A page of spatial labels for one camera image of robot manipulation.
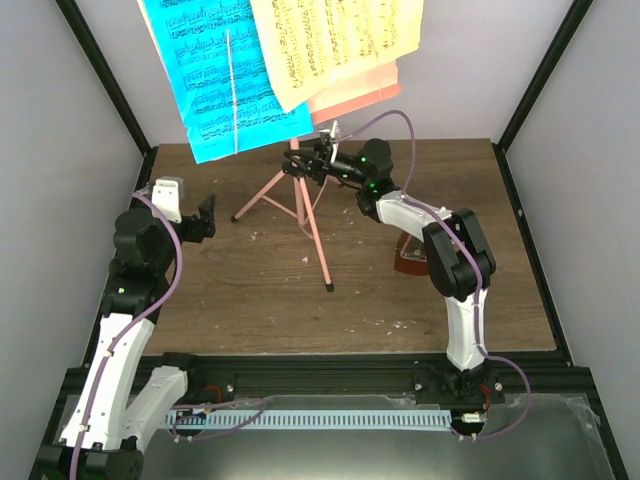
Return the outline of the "pink tripod music stand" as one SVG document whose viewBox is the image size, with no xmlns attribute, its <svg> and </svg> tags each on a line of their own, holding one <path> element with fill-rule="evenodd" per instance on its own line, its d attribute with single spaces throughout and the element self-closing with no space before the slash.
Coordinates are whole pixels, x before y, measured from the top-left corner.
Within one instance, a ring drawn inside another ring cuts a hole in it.
<svg viewBox="0 0 640 480">
<path fill-rule="evenodd" d="M 338 117 L 381 103 L 397 96 L 401 92 L 398 80 L 398 66 L 395 60 L 371 70 L 359 73 L 346 80 L 341 80 L 315 94 L 308 101 L 311 118 L 315 125 L 335 120 Z M 290 176 L 293 182 L 295 210 L 291 210 L 269 196 L 270 190 L 285 176 Z M 327 291 L 334 290 L 323 244 L 320 238 L 315 217 L 315 207 L 320 195 L 312 198 L 306 180 L 300 173 L 285 165 L 272 177 L 256 194 L 235 214 L 231 221 L 236 223 L 254 205 L 265 201 L 297 221 L 301 231 L 313 240 L 321 266 L 324 285 Z"/>
</svg>

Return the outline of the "yellow sheet music page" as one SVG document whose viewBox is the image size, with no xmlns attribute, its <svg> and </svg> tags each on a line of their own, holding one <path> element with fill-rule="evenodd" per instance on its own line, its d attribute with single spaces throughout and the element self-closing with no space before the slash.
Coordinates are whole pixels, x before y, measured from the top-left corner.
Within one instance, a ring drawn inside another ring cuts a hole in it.
<svg viewBox="0 0 640 480">
<path fill-rule="evenodd" d="M 420 45 L 422 1 L 252 1 L 250 6 L 270 84 L 285 112 Z"/>
</svg>

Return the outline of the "blue sheet music booklet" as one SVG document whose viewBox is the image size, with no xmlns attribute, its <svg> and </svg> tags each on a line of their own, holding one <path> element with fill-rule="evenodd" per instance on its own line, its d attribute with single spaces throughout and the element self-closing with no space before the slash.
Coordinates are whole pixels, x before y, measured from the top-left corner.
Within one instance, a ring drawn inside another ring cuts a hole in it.
<svg viewBox="0 0 640 480">
<path fill-rule="evenodd" d="M 220 160 L 313 130 L 307 105 L 282 109 L 247 1 L 142 4 L 194 160 Z"/>
</svg>

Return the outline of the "red-brown wooden metronome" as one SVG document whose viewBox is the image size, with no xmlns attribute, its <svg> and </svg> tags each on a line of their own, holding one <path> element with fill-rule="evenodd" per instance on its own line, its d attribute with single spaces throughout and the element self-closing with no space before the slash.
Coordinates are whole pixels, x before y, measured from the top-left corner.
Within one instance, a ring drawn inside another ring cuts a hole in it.
<svg viewBox="0 0 640 480">
<path fill-rule="evenodd" d="M 429 275 L 429 264 L 423 243 L 406 232 L 400 234 L 396 243 L 394 270 L 411 276 Z"/>
</svg>

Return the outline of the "clear plastic metronome cover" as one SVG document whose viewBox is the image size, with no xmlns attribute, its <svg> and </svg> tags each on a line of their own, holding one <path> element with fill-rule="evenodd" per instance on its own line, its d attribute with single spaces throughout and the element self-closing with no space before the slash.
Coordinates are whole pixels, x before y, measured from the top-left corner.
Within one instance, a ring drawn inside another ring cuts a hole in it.
<svg viewBox="0 0 640 480">
<path fill-rule="evenodd" d="M 415 237 L 408 236 L 400 242 L 400 258 L 407 261 L 426 262 L 423 243 Z"/>
</svg>

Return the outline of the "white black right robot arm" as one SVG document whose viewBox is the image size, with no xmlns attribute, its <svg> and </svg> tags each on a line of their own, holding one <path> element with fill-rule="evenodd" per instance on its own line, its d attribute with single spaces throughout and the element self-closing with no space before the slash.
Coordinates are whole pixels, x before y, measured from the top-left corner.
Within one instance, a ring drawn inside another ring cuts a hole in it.
<svg viewBox="0 0 640 480">
<path fill-rule="evenodd" d="M 476 214 L 436 208 L 402 192 L 392 179 L 390 144 L 381 139 L 367 141 L 355 154 L 341 153 L 323 139 L 311 149 L 289 149 L 285 157 L 287 173 L 319 184 L 329 177 L 348 184 L 363 215 L 422 243 L 428 276 L 446 306 L 449 366 L 441 374 L 443 388 L 455 402 L 471 400 L 488 378 L 484 306 L 496 271 Z"/>
</svg>

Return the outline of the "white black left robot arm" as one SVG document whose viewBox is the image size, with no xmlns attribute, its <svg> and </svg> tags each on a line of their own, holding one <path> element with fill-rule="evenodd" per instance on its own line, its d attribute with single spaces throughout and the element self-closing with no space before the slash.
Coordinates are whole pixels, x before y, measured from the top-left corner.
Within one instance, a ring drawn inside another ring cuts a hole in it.
<svg viewBox="0 0 640 480">
<path fill-rule="evenodd" d="M 99 333 L 82 392 L 55 443 L 43 444 L 35 466 L 45 479 L 138 479 L 144 452 L 173 405 L 196 402 L 203 377 L 194 358 L 176 354 L 154 368 L 142 390 L 131 389 L 162 305 L 176 290 L 182 245 L 215 234 L 215 197 L 195 215 L 172 220 L 157 198 L 134 195 L 137 206 L 115 222 L 115 256 L 99 313 Z"/>
</svg>

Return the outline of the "black frame post left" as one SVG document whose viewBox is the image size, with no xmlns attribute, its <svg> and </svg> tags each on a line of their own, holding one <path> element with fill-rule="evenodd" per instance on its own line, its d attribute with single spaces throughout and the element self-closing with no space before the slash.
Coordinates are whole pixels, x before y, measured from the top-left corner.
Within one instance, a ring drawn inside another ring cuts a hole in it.
<svg viewBox="0 0 640 480">
<path fill-rule="evenodd" d="M 153 150 L 153 147 L 147 140 L 77 2 L 74 0 L 55 0 L 55 4 L 97 75 L 99 82 L 137 149 L 143 156 L 148 155 Z"/>
</svg>

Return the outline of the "black frame post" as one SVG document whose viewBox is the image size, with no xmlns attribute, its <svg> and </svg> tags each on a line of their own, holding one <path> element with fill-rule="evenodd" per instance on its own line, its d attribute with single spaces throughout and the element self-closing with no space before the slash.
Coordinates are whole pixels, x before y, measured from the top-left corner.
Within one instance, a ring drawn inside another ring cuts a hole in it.
<svg viewBox="0 0 640 480">
<path fill-rule="evenodd" d="M 592 4 L 593 0 L 574 0 L 571 2 L 505 130 L 496 143 L 500 151 L 507 152 L 513 144 Z"/>
<path fill-rule="evenodd" d="M 153 150 L 153 147 L 147 140 L 77 2 L 74 0 L 55 0 L 55 4 L 97 75 L 99 82 L 137 149 L 143 156 L 148 155 Z"/>
</svg>

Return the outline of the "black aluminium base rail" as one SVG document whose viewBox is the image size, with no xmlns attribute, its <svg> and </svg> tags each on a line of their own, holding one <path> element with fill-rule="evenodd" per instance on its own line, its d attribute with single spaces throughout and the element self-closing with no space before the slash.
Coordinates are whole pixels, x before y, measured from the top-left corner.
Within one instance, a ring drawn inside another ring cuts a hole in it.
<svg viewBox="0 0 640 480">
<path fill-rule="evenodd" d="M 512 352 L 511 365 L 492 362 L 478 374 L 456 374 L 444 354 L 344 354 L 217 356 L 165 353 L 143 357 L 134 392 L 161 365 L 187 371 L 188 399 L 205 400 L 217 387 L 224 398 L 274 395 L 413 395 L 420 404 L 471 406 L 488 389 L 495 400 L 535 393 L 592 395 L 589 369 L 568 365 L 556 352 Z"/>
</svg>

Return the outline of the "black frame post right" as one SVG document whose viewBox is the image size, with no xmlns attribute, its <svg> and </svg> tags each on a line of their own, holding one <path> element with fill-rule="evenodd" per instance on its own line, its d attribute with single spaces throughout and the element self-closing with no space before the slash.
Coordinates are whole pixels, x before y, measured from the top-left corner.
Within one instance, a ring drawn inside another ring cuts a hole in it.
<svg viewBox="0 0 640 480">
<path fill-rule="evenodd" d="M 505 130 L 496 143 L 500 151 L 507 152 L 513 144 L 592 4 L 593 0 L 574 0 L 571 2 Z"/>
</svg>

